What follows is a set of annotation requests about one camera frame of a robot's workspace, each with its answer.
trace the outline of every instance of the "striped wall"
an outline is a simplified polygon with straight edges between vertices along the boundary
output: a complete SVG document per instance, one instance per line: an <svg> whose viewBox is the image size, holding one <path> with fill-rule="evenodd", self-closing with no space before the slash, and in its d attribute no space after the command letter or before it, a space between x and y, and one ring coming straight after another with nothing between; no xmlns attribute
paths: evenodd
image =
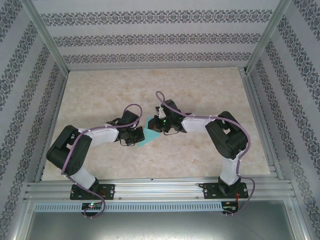
<svg viewBox="0 0 320 240"><path fill-rule="evenodd" d="M19 0L0 0L0 240L35 179L65 78Z"/></svg>
<svg viewBox="0 0 320 240"><path fill-rule="evenodd" d="M244 67L279 0L35 0L71 70Z"/></svg>
<svg viewBox="0 0 320 240"><path fill-rule="evenodd" d="M251 72L284 176L320 239L320 1L293 0Z"/></svg>

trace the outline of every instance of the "beige marble surface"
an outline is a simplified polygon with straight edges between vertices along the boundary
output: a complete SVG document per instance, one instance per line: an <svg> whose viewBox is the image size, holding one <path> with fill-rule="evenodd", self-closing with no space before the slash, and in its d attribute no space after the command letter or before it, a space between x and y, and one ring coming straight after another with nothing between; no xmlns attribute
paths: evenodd
<svg viewBox="0 0 320 240"><path fill-rule="evenodd" d="M240 173L270 174L239 71L228 68L126 69L71 72L64 92L53 141L66 125L92 128L122 116L131 103L143 117L156 114L155 92L173 99L185 113L218 115L229 111L250 134L252 146ZM136 114L139 110L130 109ZM106 143L89 149L84 165L98 179L219 176L220 154L206 133L164 136L137 148ZM43 180L63 180L47 161Z"/></svg>

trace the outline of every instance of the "black mounting plate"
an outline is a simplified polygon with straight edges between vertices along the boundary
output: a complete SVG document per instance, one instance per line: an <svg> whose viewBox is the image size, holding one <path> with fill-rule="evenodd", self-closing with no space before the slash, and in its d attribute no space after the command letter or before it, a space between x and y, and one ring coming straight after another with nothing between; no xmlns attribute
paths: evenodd
<svg viewBox="0 0 320 240"><path fill-rule="evenodd" d="M203 189L204 199L235 199L236 193L239 194L239 199L247 199L249 197L247 185L245 182L240 182L237 188L227 196L219 190L218 182L206 182L198 185Z"/></svg>
<svg viewBox="0 0 320 240"><path fill-rule="evenodd" d="M97 193L101 195L104 200L113 200L115 187L116 185L114 184L99 184ZM73 184L70 193L70 200L100 200L100 198Z"/></svg>
<svg viewBox="0 0 320 240"><path fill-rule="evenodd" d="M222 212L223 214L231 214L231 213L234 214L239 210L239 202L237 201L234 201L234 202L222 201L221 205L222 205L222 209L226 210Z"/></svg>

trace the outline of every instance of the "aluminum frame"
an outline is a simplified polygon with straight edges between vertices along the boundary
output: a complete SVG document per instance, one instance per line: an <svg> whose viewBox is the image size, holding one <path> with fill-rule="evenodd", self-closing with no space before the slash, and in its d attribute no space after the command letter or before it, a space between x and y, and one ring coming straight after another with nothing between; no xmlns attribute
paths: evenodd
<svg viewBox="0 0 320 240"><path fill-rule="evenodd" d="M270 175L256 175L253 177L256 182L256 189L251 201L283 201L291 228L296 240L309 240L310 235L304 222L293 185L290 180L285 180L278 159L276 158L268 129L258 105L251 79L246 75L243 67L239 67L239 73L243 82L249 105L257 126L262 147L265 152ZM50 130L52 137L54 124ZM154 179L110 179L101 180L102 184L115 184L114 200L107 200L106 203L203 203L233 201L234 199L204 199L202 188L198 183L217 183L217 177L182 177L182 178L154 178ZM252 191L251 181L243 180L247 184L248 192ZM70 200L72 182L66 181L41 181L30 182L20 209L17 224L13 230L11 240L25 240L32 216L37 203L87 203L88 201Z"/></svg>
<svg viewBox="0 0 320 240"><path fill-rule="evenodd" d="M246 65L246 72L250 73L252 69L255 67L256 62L258 61L261 53L265 49L272 33L276 29L278 23L280 22L282 16L284 15L285 11L287 10L291 0L280 0L277 7L275 8L271 19L269 20L266 28L264 29L257 45L255 46L249 61Z"/></svg>
<svg viewBox="0 0 320 240"><path fill-rule="evenodd" d="M35 4L32 0L21 0L21 4L23 5L24 9L28 13L29 17L31 18L33 24L37 28L42 40L48 47L50 53L52 54L54 60L58 64L62 74L64 77L68 75L70 72L66 61L64 60L62 54L60 53L53 37L51 36L49 30L46 27L46 24L42 17L40 16Z"/></svg>
<svg viewBox="0 0 320 240"><path fill-rule="evenodd" d="M61 89L61 94L60 94L59 99L58 99L57 108L56 108L56 111L54 113L54 116L53 116L53 119L52 119L52 123L51 123L50 129L49 129L48 139L47 139L47 141L45 143L45 146L44 146L44 149L43 149L44 153L48 152L48 150L50 148L50 145L51 145L52 138L54 136L54 130L55 130L55 127L56 127L56 124L57 124L58 115L59 115L61 104L62 104L62 99L63 99L63 96L65 94L65 89L66 89L66 86L67 86L68 77L69 77L69 74L66 75L67 79L64 81L62 89ZM46 161L47 161L46 154L42 154L41 161L40 161L40 164L39 164L39 169L38 169L38 172L36 173L36 176L35 176L35 180L34 180L35 182L40 182L41 181L41 178L42 178L44 170L45 170Z"/></svg>

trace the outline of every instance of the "enclosure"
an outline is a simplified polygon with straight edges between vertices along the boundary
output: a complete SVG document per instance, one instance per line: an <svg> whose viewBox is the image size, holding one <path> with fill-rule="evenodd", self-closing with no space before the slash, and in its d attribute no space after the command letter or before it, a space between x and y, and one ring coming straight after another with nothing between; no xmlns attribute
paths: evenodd
<svg viewBox="0 0 320 240"><path fill-rule="evenodd" d="M320 239L319 0L0 7L0 239ZM223 165L204 133L95 146L84 166L115 186L112 200L85 219L91 201L70 199L73 183L46 159L64 127L101 126L137 103L147 129L156 91L183 113L229 111L248 131L239 173L255 191L239 215L221 213L234 198L199 187Z"/></svg>

